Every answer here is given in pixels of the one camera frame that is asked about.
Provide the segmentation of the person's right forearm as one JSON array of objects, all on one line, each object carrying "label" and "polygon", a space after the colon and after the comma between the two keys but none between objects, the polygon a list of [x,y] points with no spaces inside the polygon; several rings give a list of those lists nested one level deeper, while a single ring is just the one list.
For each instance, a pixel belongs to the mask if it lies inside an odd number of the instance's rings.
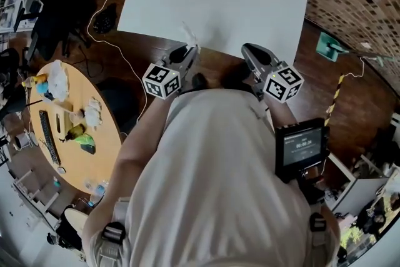
[{"label": "person's right forearm", "polygon": [[267,99],[266,104],[271,113],[275,128],[296,124],[297,120],[287,103],[280,103],[275,99]]}]

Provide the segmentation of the white partition desk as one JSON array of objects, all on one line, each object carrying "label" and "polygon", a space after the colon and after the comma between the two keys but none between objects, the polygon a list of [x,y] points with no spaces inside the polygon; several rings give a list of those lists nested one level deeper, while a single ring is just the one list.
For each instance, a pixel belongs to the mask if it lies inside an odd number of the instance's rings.
[{"label": "white partition desk", "polygon": [[357,178],[333,153],[329,155],[329,159],[349,180],[349,184],[331,206],[331,211],[342,216],[357,216],[367,203],[375,199],[379,189],[389,178],[364,155],[361,155],[362,161],[377,173],[377,178]]}]

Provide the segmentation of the round wooden table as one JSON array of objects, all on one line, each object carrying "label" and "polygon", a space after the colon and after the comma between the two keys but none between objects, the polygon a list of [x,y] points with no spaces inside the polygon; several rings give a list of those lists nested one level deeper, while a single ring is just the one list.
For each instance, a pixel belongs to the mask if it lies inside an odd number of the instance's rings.
[{"label": "round wooden table", "polygon": [[36,88],[31,90],[30,95],[30,101],[34,103],[30,106],[32,130],[43,155],[51,167],[53,169],[64,168],[66,172],[61,177],[67,183],[85,193],[93,193],[97,185],[108,182],[111,177],[122,145],[119,127],[108,103],[104,100],[98,88],[74,66],[68,63],[61,63],[61,66],[68,78],[69,96],[66,99],[66,103],[71,107],[72,111],[78,111],[86,107],[91,98],[96,99],[101,104],[102,124],[95,130],[90,127],[87,128],[87,133],[94,139],[96,152],[90,154],[82,150],[77,142],[67,141],[62,143],[55,136],[54,145],[61,164],[58,165],[53,162],[46,146],[46,138],[41,126],[39,111],[43,110],[48,113],[51,133],[56,134],[54,108],[50,104],[40,101],[42,97],[38,94]]}]

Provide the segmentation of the person's right shoe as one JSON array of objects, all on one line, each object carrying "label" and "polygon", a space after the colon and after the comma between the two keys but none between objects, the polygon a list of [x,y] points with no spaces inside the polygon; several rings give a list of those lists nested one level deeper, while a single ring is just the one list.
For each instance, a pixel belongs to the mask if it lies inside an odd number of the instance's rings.
[{"label": "person's right shoe", "polygon": [[248,68],[247,64],[238,64],[228,69],[222,76],[220,83],[225,89],[233,89],[238,91],[245,91],[248,93],[253,93],[252,87],[245,83],[250,77],[251,70]]}]

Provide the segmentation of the yellow black hazard tape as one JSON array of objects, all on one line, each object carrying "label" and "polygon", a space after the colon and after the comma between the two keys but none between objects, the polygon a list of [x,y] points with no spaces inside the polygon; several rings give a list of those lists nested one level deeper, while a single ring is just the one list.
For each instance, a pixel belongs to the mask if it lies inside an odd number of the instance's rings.
[{"label": "yellow black hazard tape", "polygon": [[337,100],[337,98],[338,98],[338,96],[339,96],[339,92],[340,92],[340,89],[341,89],[341,85],[342,85],[342,83],[343,83],[343,80],[344,80],[344,75],[341,74],[340,77],[339,77],[339,80],[338,80],[338,84],[337,84],[337,86],[336,86],[336,90],[335,90],[335,93],[334,93],[334,96],[333,96],[332,103],[331,103],[331,105],[328,107],[328,109],[327,109],[327,111],[326,111],[326,112],[327,112],[327,116],[326,116],[326,119],[325,119],[325,121],[324,121],[324,125],[325,125],[325,126],[328,125],[329,120],[330,120],[330,118],[331,118],[331,115],[332,115],[332,113],[333,113],[333,110],[334,110],[334,107],[335,107],[335,103],[336,103],[336,100]]}]

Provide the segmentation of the yellow bottle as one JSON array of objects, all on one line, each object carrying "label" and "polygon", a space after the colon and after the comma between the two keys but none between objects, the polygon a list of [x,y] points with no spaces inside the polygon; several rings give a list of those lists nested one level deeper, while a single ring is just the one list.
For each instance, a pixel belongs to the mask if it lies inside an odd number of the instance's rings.
[{"label": "yellow bottle", "polygon": [[25,88],[32,88],[33,86],[36,86],[37,84],[42,84],[47,81],[47,75],[46,74],[39,74],[37,76],[30,76],[26,78],[23,82],[22,85]]}]

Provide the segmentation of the black keyboard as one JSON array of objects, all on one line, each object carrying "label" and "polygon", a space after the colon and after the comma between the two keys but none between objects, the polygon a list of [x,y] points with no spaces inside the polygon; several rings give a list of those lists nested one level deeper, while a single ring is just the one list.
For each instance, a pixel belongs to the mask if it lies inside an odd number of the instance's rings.
[{"label": "black keyboard", "polygon": [[44,110],[39,110],[39,118],[40,118],[42,130],[43,130],[44,140],[45,140],[45,145],[47,147],[47,150],[49,151],[49,154],[51,156],[53,163],[60,166],[61,160],[59,158],[58,151],[57,151],[56,145],[54,143],[54,138],[53,138],[53,134],[51,131],[51,125],[49,122],[48,113]]}]

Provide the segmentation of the white tissue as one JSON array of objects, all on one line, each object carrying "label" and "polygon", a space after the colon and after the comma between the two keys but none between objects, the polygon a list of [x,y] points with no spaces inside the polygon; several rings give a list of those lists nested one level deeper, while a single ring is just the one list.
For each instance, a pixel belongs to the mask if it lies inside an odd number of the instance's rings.
[{"label": "white tissue", "polygon": [[190,27],[183,21],[182,22],[182,31],[185,35],[185,40],[186,40],[186,48],[187,50],[190,50],[192,48],[201,48],[198,39],[196,35],[193,33],[193,31],[190,29]]}]

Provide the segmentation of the green plastic bag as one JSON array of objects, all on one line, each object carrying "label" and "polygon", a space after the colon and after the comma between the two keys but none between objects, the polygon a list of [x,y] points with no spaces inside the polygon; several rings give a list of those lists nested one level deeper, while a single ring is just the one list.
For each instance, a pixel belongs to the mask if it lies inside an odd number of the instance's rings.
[{"label": "green plastic bag", "polygon": [[80,145],[88,145],[88,146],[93,146],[95,147],[95,142],[93,140],[93,137],[88,135],[87,133],[84,133],[74,139],[75,142],[77,142]]}]

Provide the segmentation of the black garbage bag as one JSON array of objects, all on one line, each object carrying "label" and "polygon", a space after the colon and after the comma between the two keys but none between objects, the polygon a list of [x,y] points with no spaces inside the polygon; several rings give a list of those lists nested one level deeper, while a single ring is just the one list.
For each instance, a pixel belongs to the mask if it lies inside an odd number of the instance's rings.
[{"label": "black garbage bag", "polygon": [[117,19],[116,3],[110,4],[106,9],[102,10],[95,18],[93,29],[97,34],[106,34],[111,31]]}]

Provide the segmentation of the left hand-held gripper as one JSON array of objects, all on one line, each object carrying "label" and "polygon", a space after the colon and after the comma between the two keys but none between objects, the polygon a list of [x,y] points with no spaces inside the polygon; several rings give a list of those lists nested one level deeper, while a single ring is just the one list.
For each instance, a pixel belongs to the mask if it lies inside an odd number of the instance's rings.
[{"label": "left hand-held gripper", "polygon": [[199,46],[193,46],[187,51],[185,44],[176,44],[169,48],[162,60],[165,65],[173,64],[172,68],[151,63],[142,77],[146,92],[165,100],[180,91],[200,50]]}]

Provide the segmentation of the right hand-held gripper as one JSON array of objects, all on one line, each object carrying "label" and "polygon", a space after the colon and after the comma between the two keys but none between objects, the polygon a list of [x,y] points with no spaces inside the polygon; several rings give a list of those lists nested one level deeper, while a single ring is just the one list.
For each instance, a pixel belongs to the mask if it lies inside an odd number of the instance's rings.
[{"label": "right hand-held gripper", "polygon": [[281,62],[272,51],[257,44],[243,44],[241,53],[254,73],[252,91],[258,100],[269,96],[286,103],[298,94],[304,78],[293,66]]}]

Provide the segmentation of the wooden stool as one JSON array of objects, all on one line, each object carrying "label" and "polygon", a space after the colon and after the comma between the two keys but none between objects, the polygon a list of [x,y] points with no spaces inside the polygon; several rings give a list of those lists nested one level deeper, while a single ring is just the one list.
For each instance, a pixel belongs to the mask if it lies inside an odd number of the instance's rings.
[{"label": "wooden stool", "polygon": [[84,225],[86,223],[88,215],[74,208],[65,209],[64,215],[68,223],[76,230],[78,236],[82,238]]}]

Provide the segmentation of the white cup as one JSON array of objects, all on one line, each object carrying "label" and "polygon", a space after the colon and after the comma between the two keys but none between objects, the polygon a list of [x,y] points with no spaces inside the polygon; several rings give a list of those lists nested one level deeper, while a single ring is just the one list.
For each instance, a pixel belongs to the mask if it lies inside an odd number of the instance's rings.
[{"label": "white cup", "polygon": [[15,136],[14,141],[15,141],[14,145],[17,150],[37,145],[35,135],[33,135],[33,133],[28,133],[28,132],[24,132]]}]

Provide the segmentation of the black round stool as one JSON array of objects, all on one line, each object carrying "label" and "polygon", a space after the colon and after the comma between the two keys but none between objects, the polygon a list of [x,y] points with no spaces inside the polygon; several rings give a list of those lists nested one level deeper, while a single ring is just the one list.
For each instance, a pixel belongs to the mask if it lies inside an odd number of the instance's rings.
[{"label": "black round stool", "polygon": [[120,132],[129,134],[139,116],[139,100],[129,83],[119,78],[107,78],[96,86],[112,112]]}]

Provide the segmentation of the teal container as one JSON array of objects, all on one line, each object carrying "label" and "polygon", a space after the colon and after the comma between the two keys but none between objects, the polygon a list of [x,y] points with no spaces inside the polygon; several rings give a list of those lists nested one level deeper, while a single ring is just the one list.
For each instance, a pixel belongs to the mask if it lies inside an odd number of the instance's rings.
[{"label": "teal container", "polygon": [[332,62],[336,62],[339,55],[353,55],[359,58],[376,61],[381,66],[383,66],[386,62],[400,63],[400,58],[385,56],[378,53],[369,53],[366,51],[357,51],[355,49],[348,49],[337,39],[324,32],[321,32],[319,35],[316,52]]}]

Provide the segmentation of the brown tape roll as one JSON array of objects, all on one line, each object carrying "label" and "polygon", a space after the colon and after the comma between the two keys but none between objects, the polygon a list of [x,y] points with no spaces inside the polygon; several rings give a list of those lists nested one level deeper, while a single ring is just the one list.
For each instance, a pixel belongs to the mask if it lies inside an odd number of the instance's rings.
[{"label": "brown tape roll", "polygon": [[85,118],[84,110],[79,109],[77,111],[71,111],[69,113],[69,119],[73,124],[81,123]]}]

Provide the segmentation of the crumpled white plastic bag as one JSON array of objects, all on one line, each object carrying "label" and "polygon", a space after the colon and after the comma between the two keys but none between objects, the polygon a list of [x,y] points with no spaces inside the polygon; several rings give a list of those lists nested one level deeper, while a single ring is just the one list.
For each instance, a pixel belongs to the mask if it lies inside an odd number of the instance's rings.
[{"label": "crumpled white plastic bag", "polygon": [[60,102],[65,101],[69,95],[68,76],[60,60],[55,60],[49,64],[47,74],[48,91],[54,99]]}]

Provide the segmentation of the dark olive bottle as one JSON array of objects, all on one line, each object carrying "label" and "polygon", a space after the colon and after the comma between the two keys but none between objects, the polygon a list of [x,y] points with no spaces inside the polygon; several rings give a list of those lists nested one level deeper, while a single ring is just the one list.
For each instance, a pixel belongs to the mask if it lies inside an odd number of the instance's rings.
[{"label": "dark olive bottle", "polygon": [[66,142],[66,141],[71,141],[75,140],[76,138],[82,136],[86,131],[86,128],[84,127],[83,124],[78,124],[71,129],[68,130],[67,134],[63,139],[59,139],[60,142]]}]

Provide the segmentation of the wooden slotted box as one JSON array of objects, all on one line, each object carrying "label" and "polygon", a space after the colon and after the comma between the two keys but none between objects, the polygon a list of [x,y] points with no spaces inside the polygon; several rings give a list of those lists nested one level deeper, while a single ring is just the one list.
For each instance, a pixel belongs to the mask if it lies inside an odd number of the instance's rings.
[{"label": "wooden slotted box", "polygon": [[54,103],[54,117],[56,123],[56,135],[60,139],[64,139],[68,131],[72,128],[73,122],[70,115],[73,112],[71,103]]}]

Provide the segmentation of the person's left forearm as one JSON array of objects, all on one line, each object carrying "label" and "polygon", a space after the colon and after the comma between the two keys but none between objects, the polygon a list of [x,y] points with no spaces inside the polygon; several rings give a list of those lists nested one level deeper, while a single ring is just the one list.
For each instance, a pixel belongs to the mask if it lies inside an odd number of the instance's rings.
[{"label": "person's left forearm", "polygon": [[123,142],[117,163],[145,167],[158,148],[174,98],[155,98]]}]

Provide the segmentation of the person's shoe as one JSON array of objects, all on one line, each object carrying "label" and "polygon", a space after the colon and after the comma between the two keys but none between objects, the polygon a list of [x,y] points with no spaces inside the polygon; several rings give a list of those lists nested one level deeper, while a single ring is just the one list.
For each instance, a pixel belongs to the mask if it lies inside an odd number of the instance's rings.
[{"label": "person's shoe", "polygon": [[245,91],[248,93],[253,93],[252,87],[245,83],[250,77],[251,70],[248,68],[247,64],[238,64],[228,69],[222,76],[220,83],[225,89],[233,89],[238,91]]},{"label": "person's shoe", "polygon": [[208,81],[202,73],[197,73],[192,77],[192,88],[195,90],[205,90],[208,88]]}]

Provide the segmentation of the person's left shoe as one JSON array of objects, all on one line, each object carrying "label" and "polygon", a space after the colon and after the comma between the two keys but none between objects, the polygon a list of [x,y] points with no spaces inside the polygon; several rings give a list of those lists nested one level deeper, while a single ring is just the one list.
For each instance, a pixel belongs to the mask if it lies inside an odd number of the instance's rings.
[{"label": "person's left shoe", "polygon": [[208,88],[208,81],[202,73],[197,73],[192,77],[192,88],[195,90],[205,90]]}]

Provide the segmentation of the black chest monitor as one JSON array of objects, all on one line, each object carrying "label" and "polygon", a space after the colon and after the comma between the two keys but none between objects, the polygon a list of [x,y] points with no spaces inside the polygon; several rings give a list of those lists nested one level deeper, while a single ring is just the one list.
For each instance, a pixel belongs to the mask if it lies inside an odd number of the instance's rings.
[{"label": "black chest monitor", "polygon": [[329,128],[323,118],[276,128],[276,176],[288,183],[322,163],[328,156],[328,137]]}]

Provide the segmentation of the black office chair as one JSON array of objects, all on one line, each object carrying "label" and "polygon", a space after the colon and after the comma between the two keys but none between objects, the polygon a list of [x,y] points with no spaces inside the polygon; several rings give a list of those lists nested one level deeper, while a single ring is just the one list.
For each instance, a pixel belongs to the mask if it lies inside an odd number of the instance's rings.
[{"label": "black office chair", "polygon": [[14,30],[17,30],[21,21],[36,19],[31,32],[31,45],[25,52],[25,60],[30,62],[36,53],[49,61],[58,44],[62,43],[62,55],[69,56],[69,37],[77,37],[87,48],[91,41],[84,36],[81,26],[85,21],[87,0],[39,0],[42,10],[36,13],[25,13],[20,9]]}]

